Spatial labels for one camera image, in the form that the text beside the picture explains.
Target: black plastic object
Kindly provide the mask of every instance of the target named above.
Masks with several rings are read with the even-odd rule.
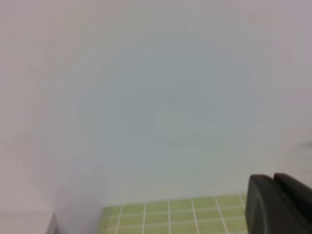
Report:
[[[274,181],[305,219],[312,224],[312,190],[295,178],[283,173],[276,173]]]
[[[250,176],[245,211],[249,234],[312,234],[311,223],[296,206],[297,196],[289,198],[285,189],[299,187],[283,176],[275,177],[278,182],[266,175]]]

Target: white wall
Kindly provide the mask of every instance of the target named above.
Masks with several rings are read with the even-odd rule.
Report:
[[[51,210],[25,172],[23,164],[18,159],[8,156],[2,148],[0,148],[0,188],[1,212]]]
[[[32,1],[1,19],[1,136],[61,233],[107,204],[245,190],[311,138],[307,0]]]

